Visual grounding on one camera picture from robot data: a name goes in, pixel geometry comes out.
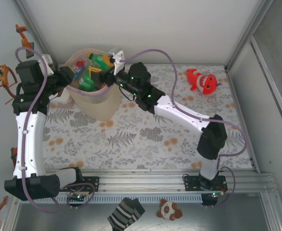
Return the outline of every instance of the red fish plush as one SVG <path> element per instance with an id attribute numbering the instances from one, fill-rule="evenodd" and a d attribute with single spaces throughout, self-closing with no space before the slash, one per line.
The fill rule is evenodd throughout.
<path id="1" fill-rule="evenodd" d="M 200 72 L 195 74 L 196 71 L 197 69 L 187 70 L 187 80 L 192 85 L 190 90 L 198 88 L 201 93 L 207 95 L 213 93 L 221 84 L 217 82 L 217 78 L 213 74 L 202 76 Z"/>

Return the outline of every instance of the plastic basket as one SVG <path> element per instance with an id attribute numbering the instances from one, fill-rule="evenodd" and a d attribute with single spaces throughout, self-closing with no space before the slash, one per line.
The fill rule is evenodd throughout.
<path id="1" fill-rule="evenodd" d="M 79 59 L 83 59 L 85 67 L 88 68 L 88 66 L 92 65 L 92 61 L 87 57 L 87 54 L 90 52 L 94 54 L 107 54 L 95 49 L 83 49 L 76 52 L 65 63 L 65 66 L 75 69 L 75 63 Z M 117 85 L 113 84 L 111 87 L 104 87 L 94 92 L 82 91 L 78 87 L 79 81 L 74 80 L 66 89 L 86 115 L 104 122 L 112 118 L 121 103 L 121 92 Z"/>

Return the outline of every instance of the brown and white plush toy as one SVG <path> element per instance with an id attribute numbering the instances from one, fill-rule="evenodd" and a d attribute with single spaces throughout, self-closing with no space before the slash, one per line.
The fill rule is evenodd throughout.
<path id="1" fill-rule="evenodd" d="M 160 210 L 157 212 L 159 218 L 165 220 L 175 220 L 180 219 L 183 216 L 183 213 L 180 209 L 177 208 L 177 204 L 161 199 L 160 201 Z"/>

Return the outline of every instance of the striped sock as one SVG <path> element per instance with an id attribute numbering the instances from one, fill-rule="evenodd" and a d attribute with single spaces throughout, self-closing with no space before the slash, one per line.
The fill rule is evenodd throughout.
<path id="1" fill-rule="evenodd" d="M 129 227 L 130 225 L 135 223 L 137 220 L 139 220 L 141 218 L 143 213 L 145 213 L 145 209 L 142 207 L 142 205 L 140 204 L 140 202 L 137 198 L 133 200 L 133 203 L 135 205 L 135 208 L 133 210 L 133 214 L 132 214 L 131 218 L 129 219 L 126 227 Z"/>
<path id="2" fill-rule="evenodd" d="M 120 204 L 116 207 L 114 212 L 107 219 L 110 222 L 113 231 L 124 230 L 134 213 L 133 200 L 124 198 Z"/>

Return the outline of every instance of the floral tablecloth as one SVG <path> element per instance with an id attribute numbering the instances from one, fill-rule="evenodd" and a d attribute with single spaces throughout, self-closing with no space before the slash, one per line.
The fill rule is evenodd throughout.
<path id="1" fill-rule="evenodd" d="M 174 73 L 170 65 L 147 65 L 151 83 L 171 94 Z M 235 104 L 223 66 L 177 65 L 178 84 L 175 100 L 199 113 L 219 114 L 224 120 L 239 125 Z M 210 95 L 190 90 L 186 70 L 197 68 L 212 73 L 222 83 Z M 226 126 L 228 139 L 220 151 L 235 153 L 243 147 L 238 130 Z M 183 169 L 200 168 L 198 140 L 186 128 L 173 121 L 142 111 L 137 104 L 122 98 L 122 103 L 108 122 L 86 116 L 76 104 L 70 109 L 50 103 L 43 133 L 44 164 L 47 169 L 79 166 L 108 169 Z M 220 165 L 252 168 L 248 152 L 237 157 L 224 157 Z"/>

